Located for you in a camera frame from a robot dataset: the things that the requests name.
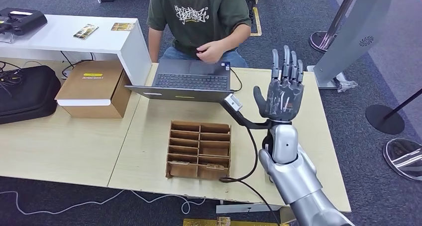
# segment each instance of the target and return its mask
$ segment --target black cable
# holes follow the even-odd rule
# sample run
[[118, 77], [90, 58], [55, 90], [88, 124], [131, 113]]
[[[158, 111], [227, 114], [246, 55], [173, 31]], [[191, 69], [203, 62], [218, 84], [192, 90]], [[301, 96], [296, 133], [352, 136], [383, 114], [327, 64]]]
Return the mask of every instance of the black cable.
[[72, 64], [72, 63], [69, 61], [69, 59], [66, 57], [66, 55], [63, 53], [63, 51], [60, 51], [60, 52], [61, 52], [61, 53], [62, 53], [62, 55], [66, 58], [67, 62], [70, 64], [69, 66], [67, 66], [66, 68], [64, 68], [64, 69], [62, 70], [62, 75], [63, 75], [65, 78], [67, 78], [67, 76], [66, 76], [66, 74], [65, 74], [65, 71], [66, 71], [66, 70], [68, 70], [70, 67], [72, 67], [72, 70], [73, 70], [73, 69], [75, 68], [75, 65], [78, 65], [78, 64], [83, 63], [83, 62], [93, 61], [93, 60], [94, 60], [94, 55], [91, 53], [91, 59], [81, 60], [81, 61], [79, 61], [79, 62], [77, 62], [77, 63]]
[[273, 214], [274, 220], [276, 221], [277, 225], [280, 226], [280, 223], [278, 222], [278, 218], [277, 218], [276, 214], [274, 213], [274, 210], [270, 207], [270, 205], [264, 199], [264, 197], [258, 191], [256, 191], [252, 186], [248, 185], [246, 182], [241, 181], [241, 180], [239, 180], [239, 182], [242, 183], [242, 184], [244, 184], [244, 185], [246, 185], [247, 187], [249, 187], [249, 189], [251, 189], [253, 192], [255, 192], [262, 199], [262, 201], [264, 201], [265, 205], [268, 207], [268, 209]]
[[262, 199], [262, 201], [264, 201], [264, 203], [267, 205], [268, 209], [273, 214], [274, 219], [275, 219], [277, 225], [280, 226], [280, 223], [278, 222], [278, 219], [277, 219], [277, 217], [276, 217], [273, 209], [267, 203], [267, 201], [265, 200], [265, 198], [258, 191], [256, 191], [252, 186], [248, 185], [246, 182], [243, 181], [244, 179], [248, 178], [249, 176], [251, 176], [253, 174], [253, 172], [256, 169], [256, 166], [258, 165], [258, 148], [256, 147], [256, 142], [255, 142], [255, 139], [253, 138], [252, 132], [250, 131], [250, 129], [248, 127], [246, 127], [246, 129], [248, 131], [248, 134], [249, 134], [249, 136], [251, 138], [251, 141], [252, 141], [252, 144], [253, 144], [253, 148], [255, 150], [255, 163], [254, 163], [254, 165], [252, 167], [252, 170], [248, 174], [246, 174], [245, 176], [240, 177], [238, 179], [234, 179], [234, 178], [231, 178], [231, 177], [221, 177], [219, 180], [221, 182], [223, 182], [223, 183], [240, 182], [240, 183], [246, 185], [247, 187], [249, 187], [253, 192], [255, 192]]
[[221, 177], [219, 180], [221, 182], [223, 182], [223, 183], [239, 182], [241, 180], [244, 180], [244, 179], [248, 178], [249, 176], [252, 175], [252, 173], [256, 169], [256, 166], [258, 165], [258, 148], [256, 147], [256, 142], [255, 142], [255, 139], [253, 138], [253, 135], [252, 135], [250, 129], [248, 127], [246, 129], [248, 130], [249, 136], [250, 136], [250, 138], [252, 140], [253, 148], [255, 150], [255, 163], [253, 164], [252, 170], [248, 174], [246, 174], [245, 176], [243, 176], [243, 177], [240, 177], [238, 179], [234, 179], [234, 178], [231, 178], [231, 177]]
[[234, 75], [236, 76], [236, 78], [238, 79], [238, 81], [240, 82], [240, 88], [239, 89], [237, 89], [237, 90], [230, 90], [230, 91], [233, 91], [233, 92], [239, 92], [240, 90], [242, 90], [242, 88], [243, 88], [243, 84], [242, 84], [242, 81], [240, 80], [240, 78], [238, 77], [238, 75], [236, 74], [236, 72], [232, 69], [232, 68], [230, 68], [230, 70], [234, 73]]
[[[17, 65], [0, 61], [0, 63], [3, 63], [3, 66], [0, 67], [0, 87], [4, 89], [10, 97], [13, 97], [12, 93], [6, 88], [8, 86], [16, 86], [22, 83], [23, 74], [22, 74], [22, 68], [20, 68]], [[17, 68], [17, 70], [8, 70], [5, 71], [4, 68], [6, 67], [6, 64], [14, 66]]]

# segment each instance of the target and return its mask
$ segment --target black bag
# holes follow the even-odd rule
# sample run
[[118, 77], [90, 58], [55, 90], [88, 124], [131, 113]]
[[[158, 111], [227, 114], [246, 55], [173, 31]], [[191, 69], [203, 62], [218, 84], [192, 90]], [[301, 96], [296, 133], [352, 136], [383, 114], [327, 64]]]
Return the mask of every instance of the black bag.
[[54, 100], [61, 87], [48, 66], [24, 68], [22, 83], [0, 88], [0, 124], [49, 116], [56, 111]]

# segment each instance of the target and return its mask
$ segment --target table surface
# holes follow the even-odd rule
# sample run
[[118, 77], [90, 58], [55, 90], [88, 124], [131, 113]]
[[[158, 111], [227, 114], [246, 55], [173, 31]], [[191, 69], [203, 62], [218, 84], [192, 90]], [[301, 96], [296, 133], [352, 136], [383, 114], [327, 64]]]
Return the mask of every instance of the table surface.
[[[18, 66], [26, 62], [1, 60]], [[59, 77], [67, 66], [39, 62]], [[133, 93], [123, 119], [71, 118], [57, 107], [48, 117], [0, 125], [0, 175], [106, 187], [138, 101]]]
[[[0, 47], [117, 53], [124, 45], [130, 31], [111, 31], [113, 24], [138, 23], [137, 18], [49, 14], [45, 16], [48, 21], [46, 25], [24, 36], [15, 36], [13, 43], [2, 44]], [[74, 38], [73, 35], [87, 24], [96, 25], [98, 29], [85, 40]]]
[[[151, 84], [157, 65], [154, 64], [147, 84]], [[235, 95], [243, 103], [241, 112], [251, 121], [262, 122], [254, 102], [252, 89], [259, 85], [264, 95], [270, 81], [270, 70], [234, 68], [243, 82], [243, 89]], [[231, 87], [239, 82], [232, 74]], [[299, 143], [317, 168], [317, 176], [332, 203], [344, 212], [350, 205], [329, 133], [325, 113], [313, 73], [304, 75], [305, 91], [298, 116], [293, 124], [299, 132]], [[240, 183], [165, 177], [166, 154], [171, 120], [228, 123], [232, 127], [230, 176], [248, 173], [254, 162], [254, 150], [244, 127], [216, 103], [149, 100], [141, 97], [123, 143], [108, 187], [147, 192], [206, 197], [238, 202], [260, 203], [261, 199]], [[265, 130], [252, 130], [258, 147]], [[270, 204], [284, 205], [275, 186], [262, 166], [247, 180]]]

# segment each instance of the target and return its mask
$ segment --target green t-shirt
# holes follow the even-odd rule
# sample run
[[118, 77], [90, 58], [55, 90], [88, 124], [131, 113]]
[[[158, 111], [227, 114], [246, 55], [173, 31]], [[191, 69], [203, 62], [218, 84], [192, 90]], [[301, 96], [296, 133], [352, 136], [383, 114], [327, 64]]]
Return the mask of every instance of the green t-shirt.
[[162, 31], [166, 24], [174, 46], [196, 56], [196, 48], [229, 36], [240, 24], [251, 25], [245, 0], [150, 0], [148, 25]]

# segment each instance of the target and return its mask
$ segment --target person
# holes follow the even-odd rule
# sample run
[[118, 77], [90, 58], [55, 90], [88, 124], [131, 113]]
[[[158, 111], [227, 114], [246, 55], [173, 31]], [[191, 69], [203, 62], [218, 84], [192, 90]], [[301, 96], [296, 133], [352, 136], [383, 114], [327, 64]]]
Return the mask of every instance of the person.
[[150, 0], [148, 49], [158, 61], [166, 25], [175, 40], [161, 59], [228, 61], [232, 67], [248, 67], [237, 52], [251, 32], [246, 0]]

